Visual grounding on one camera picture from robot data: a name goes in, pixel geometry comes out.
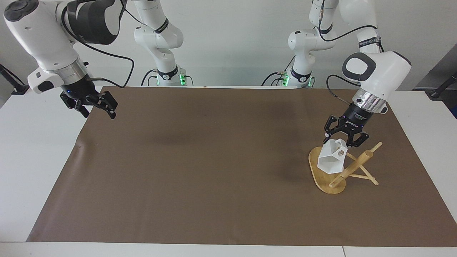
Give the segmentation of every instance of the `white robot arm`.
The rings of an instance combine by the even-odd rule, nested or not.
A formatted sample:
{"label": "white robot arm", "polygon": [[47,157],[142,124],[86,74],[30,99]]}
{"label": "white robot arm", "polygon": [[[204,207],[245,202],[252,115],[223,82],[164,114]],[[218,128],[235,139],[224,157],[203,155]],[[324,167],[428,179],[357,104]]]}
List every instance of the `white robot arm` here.
{"label": "white robot arm", "polygon": [[[17,0],[10,3],[4,11],[5,22],[39,66],[28,76],[31,88],[42,93],[62,87],[64,91],[60,97],[68,108],[74,108],[87,117],[89,112],[84,106],[93,105],[114,118],[116,100],[108,91],[96,91],[92,81],[97,79],[90,78],[87,63],[79,59],[73,44],[111,44],[119,34],[126,3],[127,0]],[[158,0],[137,0],[136,6],[144,22],[151,26],[145,26],[142,31],[152,30],[154,34],[153,40],[148,41],[151,39],[148,38],[142,45],[151,45],[153,52],[163,53],[154,55],[159,74],[165,78],[168,75],[168,82],[174,82],[177,78],[179,85],[182,85],[180,76],[169,73],[176,68],[178,72],[183,72],[174,63],[173,54],[166,49],[181,46],[181,31],[165,18]]]}
{"label": "white robot arm", "polygon": [[181,30],[173,26],[165,17],[160,0],[133,0],[145,26],[135,29],[135,41],[144,47],[157,64],[157,84],[160,86],[185,86],[186,70],[175,62],[169,49],[182,45]]}
{"label": "white robot arm", "polygon": [[[348,135],[346,144],[358,147],[369,137],[363,132],[366,122],[373,113],[388,111],[388,97],[403,82],[411,63],[397,52],[383,52],[373,0],[313,0],[309,20],[315,25],[314,30],[293,32],[289,37],[289,47],[295,52],[295,62],[287,71],[289,85],[306,87],[314,64],[310,51],[332,48],[335,40],[342,37],[335,37],[332,31],[338,5],[341,17],[353,29],[351,32],[357,31],[360,51],[346,59],[343,74],[361,86],[341,117],[329,117],[324,142],[343,132]],[[331,124],[337,121],[338,125],[331,129]]]}

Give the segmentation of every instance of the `wooden holder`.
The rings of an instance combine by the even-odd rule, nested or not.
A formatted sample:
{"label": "wooden holder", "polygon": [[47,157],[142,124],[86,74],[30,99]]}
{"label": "wooden holder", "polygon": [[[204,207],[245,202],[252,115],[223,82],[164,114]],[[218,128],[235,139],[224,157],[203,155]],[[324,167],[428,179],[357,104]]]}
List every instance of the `wooden holder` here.
{"label": "wooden holder", "polygon": [[[368,179],[371,180],[376,186],[379,185],[376,179],[368,172],[363,164],[365,164],[369,159],[373,157],[373,152],[376,151],[381,145],[382,142],[379,142],[371,150],[366,150],[363,152],[358,158],[351,155],[350,153],[347,153],[346,156],[353,159],[354,162],[345,168],[342,173],[336,174],[327,174],[317,167],[317,161],[322,147],[314,148],[311,150],[308,156],[309,166],[311,167],[311,172],[313,173],[314,182],[320,190],[328,194],[338,194],[342,192],[346,187],[346,179],[348,177]],[[365,173],[365,176],[354,174],[354,172],[358,169],[361,169],[362,172]]]}

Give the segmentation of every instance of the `black band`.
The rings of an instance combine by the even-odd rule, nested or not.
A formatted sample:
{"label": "black band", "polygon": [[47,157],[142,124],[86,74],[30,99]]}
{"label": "black band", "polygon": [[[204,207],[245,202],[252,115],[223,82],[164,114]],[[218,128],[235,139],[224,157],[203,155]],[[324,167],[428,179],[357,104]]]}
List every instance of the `black band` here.
{"label": "black band", "polygon": [[76,11],[78,10],[78,1],[71,1],[67,4],[67,17],[70,28],[73,31],[73,34],[78,37],[78,39],[84,42],[84,39],[81,38],[81,32],[78,30],[78,19],[76,16]]}
{"label": "black band", "polygon": [[166,80],[166,79],[164,78],[164,75],[168,75],[168,79],[167,79],[167,80],[171,80],[171,78],[172,78],[174,75],[178,74],[178,66],[176,65],[176,68],[175,68],[174,70],[170,71],[170,72],[164,73],[164,72],[161,72],[161,71],[159,70],[158,73],[159,73],[159,75],[162,77],[162,79]]}
{"label": "black band", "polygon": [[292,68],[290,69],[290,73],[292,74],[292,76],[294,78],[296,78],[299,82],[301,83],[304,83],[305,81],[307,81],[310,77],[311,77],[311,73],[310,72],[309,74],[306,74],[306,75],[302,75],[300,73],[297,73],[296,71],[293,70],[293,66]]}
{"label": "black band", "polygon": [[168,18],[165,18],[165,22],[160,26],[158,29],[154,29],[154,32],[157,34],[162,33],[167,27],[170,22],[168,21]]}
{"label": "black band", "polygon": [[364,46],[371,45],[371,44],[379,45],[380,43],[381,43],[381,37],[372,37],[370,39],[359,42],[359,48],[362,48]]}
{"label": "black band", "polygon": [[328,34],[328,33],[330,33],[330,31],[332,30],[332,28],[333,28],[333,23],[330,25],[330,27],[329,27],[328,29],[326,29],[326,30],[320,30],[320,33],[321,33],[322,35]]}

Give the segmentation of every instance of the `black stand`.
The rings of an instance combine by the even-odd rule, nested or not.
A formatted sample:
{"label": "black stand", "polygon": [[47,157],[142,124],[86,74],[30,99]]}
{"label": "black stand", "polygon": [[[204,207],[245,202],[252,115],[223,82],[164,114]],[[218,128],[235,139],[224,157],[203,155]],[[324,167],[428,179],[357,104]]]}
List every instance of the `black stand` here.
{"label": "black stand", "polygon": [[11,93],[12,95],[23,95],[27,92],[30,88],[27,85],[19,84],[11,75],[6,71],[3,65],[0,64],[0,74],[14,87],[14,91]]}
{"label": "black stand", "polygon": [[430,98],[432,101],[442,101],[441,99],[441,93],[446,90],[450,85],[454,84],[457,82],[457,72],[452,75],[448,80],[446,80],[441,86],[439,86],[437,89],[434,90],[429,90],[425,91],[427,96]]}

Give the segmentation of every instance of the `table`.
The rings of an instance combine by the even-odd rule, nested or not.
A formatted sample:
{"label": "table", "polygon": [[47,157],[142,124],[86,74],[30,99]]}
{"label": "table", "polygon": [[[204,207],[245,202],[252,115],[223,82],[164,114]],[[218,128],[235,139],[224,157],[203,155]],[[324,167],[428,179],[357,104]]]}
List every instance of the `table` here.
{"label": "table", "polygon": [[[85,119],[66,109],[59,90],[12,96],[0,109],[0,253],[3,256],[457,256],[457,248],[205,246],[24,243]],[[423,92],[396,91],[389,101],[412,146],[457,220],[457,120]]]}

